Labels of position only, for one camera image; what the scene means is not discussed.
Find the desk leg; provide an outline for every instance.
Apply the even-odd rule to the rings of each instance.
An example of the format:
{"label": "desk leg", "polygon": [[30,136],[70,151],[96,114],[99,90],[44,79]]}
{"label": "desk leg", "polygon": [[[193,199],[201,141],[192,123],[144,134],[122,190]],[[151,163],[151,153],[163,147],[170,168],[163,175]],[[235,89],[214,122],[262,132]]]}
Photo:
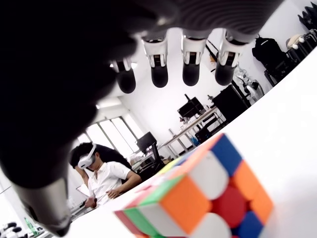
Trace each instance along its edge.
{"label": "desk leg", "polygon": [[188,152],[188,149],[186,148],[186,146],[183,144],[183,142],[180,139],[177,139],[177,141],[179,142],[179,144],[183,147],[183,149],[185,150],[185,152]]}
{"label": "desk leg", "polygon": [[192,143],[193,147],[196,148],[196,145],[195,145],[194,142],[190,139],[190,137],[188,136],[187,133],[185,133],[185,136],[186,136],[187,139],[189,139],[189,141]]}
{"label": "desk leg", "polygon": [[178,154],[172,150],[172,147],[170,145],[167,145],[166,148],[170,152],[170,154],[174,157],[174,159],[177,159],[179,157]]}

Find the window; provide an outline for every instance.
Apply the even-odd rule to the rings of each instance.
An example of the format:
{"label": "window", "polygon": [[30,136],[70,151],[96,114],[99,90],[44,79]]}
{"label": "window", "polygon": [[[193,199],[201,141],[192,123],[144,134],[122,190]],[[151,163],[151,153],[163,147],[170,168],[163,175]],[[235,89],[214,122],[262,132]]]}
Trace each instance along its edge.
{"label": "window", "polygon": [[107,136],[112,141],[112,143],[121,155],[123,155],[126,158],[129,155],[133,154],[132,149],[111,121],[102,121],[100,122],[100,126],[103,128],[103,130],[105,131],[105,133],[107,134]]}
{"label": "window", "polygon": [[133,150],[133,152],[136,152],[139,150],[139,147],[136,145],[136,138],[131,133],[129,128],[124,124],[123,120],[121,118],[115,118],[112,119],[113,124],[117,128],[117,130],[120,132],[124,140],[128,143],[130,148]]}
{"label": "window", "polygon": [[133,118],[127,114],[123,117],[104,120],[91,125],[86,133],[75,140],[73,147],[84,142],[94,142],[99,145],[117,150],[125,158],[139,151],[137,138],[144,135]]}
{"label": "window", "polygon": [[88,138],[86,134],[81,134],[77,139],[79,140],[80,143],[90,142],[90,139]]}
{"label": "window", "polygon": [[125,120],[127,125],[130,127],[130,129],[133,131],[133,133],[136,135],[138,139],[144,136],[144,133],[141,131],[139,126],[135,123],[135,121],[133,120],[130,114],[123,116],[123,119]]}
{"label": "window", "polygon": [[97,124],[88,127],[86,132],[94,143],[113,149],[113,146]]}

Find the white shirt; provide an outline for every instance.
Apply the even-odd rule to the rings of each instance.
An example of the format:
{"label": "white shirt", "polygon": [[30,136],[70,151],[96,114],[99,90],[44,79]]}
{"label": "white shirt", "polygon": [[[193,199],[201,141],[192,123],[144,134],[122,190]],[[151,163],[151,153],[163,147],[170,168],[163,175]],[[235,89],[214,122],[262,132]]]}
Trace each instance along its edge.
{"label": "white shirt", "polygon": [[97,199],[98,206],[104,205],[110,200],[106,192],[122,185],[121,179],[126,179],[129,172],[130,169],[121,163],[104,163],[97,172],[97,178],[94,173],[88,179],[90,197]]}

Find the man's arm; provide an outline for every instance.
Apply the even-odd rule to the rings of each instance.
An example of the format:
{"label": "man's arm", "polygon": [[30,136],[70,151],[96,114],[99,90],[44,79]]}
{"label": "man's arm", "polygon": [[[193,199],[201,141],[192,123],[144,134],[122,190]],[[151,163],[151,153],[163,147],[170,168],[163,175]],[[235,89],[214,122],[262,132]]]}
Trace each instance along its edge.
{"label": "man's arm", "polygon": [[80,174],[85,185],[88,187],[88,179],[89,179],[88,174],[84,170],[80,169],[78,166],[75,167],[75,170]]}
{"label": "man's arm", "polygon": [[117,187],[116,189],[107,191],[109,198],[116,198],[121,193],[129,191],[142,182],[141,177],[133,171],[130,171],[126,178],[128,179],[128,181],[125,182],[123,185]]}
{"label": "man's arm", "polygon": [[89,184],[89,181],[87,181],[87,184],[89,189],[89,198],[87,198],[85,202],[85,207],[95,208],[97,206],[97,200],[95,199],[95,194],[91,189],[91,185]]}

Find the vr headset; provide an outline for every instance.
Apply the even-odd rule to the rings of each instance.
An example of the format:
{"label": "vr headset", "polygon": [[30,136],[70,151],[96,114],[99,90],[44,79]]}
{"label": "vr headset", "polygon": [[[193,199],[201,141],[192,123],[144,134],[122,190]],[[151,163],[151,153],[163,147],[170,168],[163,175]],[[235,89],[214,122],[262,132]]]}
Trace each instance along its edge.
{"label": "vr headset", "polygon": [[78,162],[78,167],[81,168],[82,170],[90,166],[95,160],[96,157],[94,155],[94,151],[96,149],[96,144],[93,144],[93,148],[89,152],[88,155],[83,155],[80,157],[80,160]]}

